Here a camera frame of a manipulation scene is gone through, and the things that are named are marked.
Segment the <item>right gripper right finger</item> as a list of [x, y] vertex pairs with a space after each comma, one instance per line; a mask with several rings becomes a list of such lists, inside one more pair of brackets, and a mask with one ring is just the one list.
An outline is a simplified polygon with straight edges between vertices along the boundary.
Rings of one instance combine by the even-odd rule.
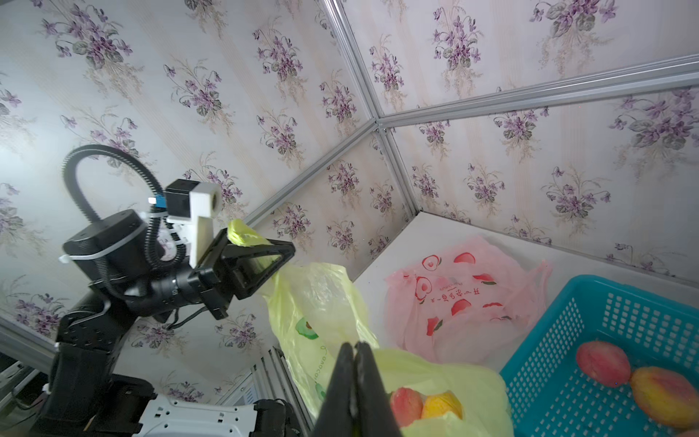
[[362, 437], [401, 436], [393, 416], [390, 397], [367, 342], [358, 342], [354, 354], [354, 435]]

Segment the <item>yellow-orange peach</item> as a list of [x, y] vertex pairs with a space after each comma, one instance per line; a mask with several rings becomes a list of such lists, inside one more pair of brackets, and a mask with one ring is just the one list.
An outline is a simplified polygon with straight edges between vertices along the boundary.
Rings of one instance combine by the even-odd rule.
[[680, 373], [642, 367], [630, 382], [635, 403], [654, 421], [683, 430], [698, 425], [698, 391]]

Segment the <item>yellow-green plastic bag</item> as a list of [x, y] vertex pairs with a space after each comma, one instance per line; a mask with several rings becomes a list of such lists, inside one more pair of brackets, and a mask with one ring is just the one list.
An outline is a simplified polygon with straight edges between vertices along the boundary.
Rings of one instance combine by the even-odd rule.
[[258, 292], [314, 436], [512, 436], [502, 377], [382, 349], [346, 269], [288, 263]]

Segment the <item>teal plastic basket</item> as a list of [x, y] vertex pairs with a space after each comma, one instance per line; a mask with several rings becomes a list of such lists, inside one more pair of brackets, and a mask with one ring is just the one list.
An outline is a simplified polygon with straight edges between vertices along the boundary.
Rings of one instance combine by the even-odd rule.
[[570, 280], [502, 370], [518, 436], [693, 436], [698, 312]]

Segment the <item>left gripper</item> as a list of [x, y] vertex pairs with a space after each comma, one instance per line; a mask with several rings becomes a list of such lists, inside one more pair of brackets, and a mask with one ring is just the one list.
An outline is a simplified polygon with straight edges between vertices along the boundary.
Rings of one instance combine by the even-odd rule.
[[[253, 296], [295, 253], [288, 241], [268, 240], [245, 229], [222, 229], [194, 268], [183, 263], [176, 269], [179, 296], [184, 305], [202, 304], [216, 320], [223, 320], [234, 297], [246, 300]], [[236, 289], [225, 254], [239, 257], [234, 269]]]

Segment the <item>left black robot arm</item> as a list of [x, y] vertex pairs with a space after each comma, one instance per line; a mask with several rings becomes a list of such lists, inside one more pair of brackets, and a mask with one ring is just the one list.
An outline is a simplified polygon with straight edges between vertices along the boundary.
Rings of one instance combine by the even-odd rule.
[[[133, 169], [151, 190], [149, 212], [127, 209], [101, 218], [78, 183], [79, 163], [92, 156]], [[225, 319], [231, 302], [254, 295], [294, 257], [295, 247], [281, 240], [232, 242], [214, 228], [223, 206], [218, 185], [176, 180], [162, 186], [142, 162], [115, 147], [72, 150], [63, 179], [88, 221], [63, 249], [89, 279], [89, 292], [59, 322], [47, 400], [30, 434], [133, 436], [156, 398], [149, 382], [114, 372], [133, 325], [152, 318], [173, 331], [183, 325], [179, 310], [189, 305]]]

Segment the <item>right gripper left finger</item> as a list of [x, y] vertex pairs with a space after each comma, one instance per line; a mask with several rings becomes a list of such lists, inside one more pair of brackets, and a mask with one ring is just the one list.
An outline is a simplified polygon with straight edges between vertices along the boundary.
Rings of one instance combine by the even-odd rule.
[[319, 437], [351, 437], [354, 435], [356, 384], [354, 349], [344, 343], [329, 381], [326, 398], [320, 408], [312, 435]]

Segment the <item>pink plastic bag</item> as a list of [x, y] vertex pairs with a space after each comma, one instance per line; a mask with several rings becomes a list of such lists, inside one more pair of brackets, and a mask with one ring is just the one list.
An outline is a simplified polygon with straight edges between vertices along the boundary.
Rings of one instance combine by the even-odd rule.
[[384, 326], [400, 349], [434, 363], [479, 363], [527, 335], [546, 310], [552, 267], [526, 271], [482, 237], [391, 274]]

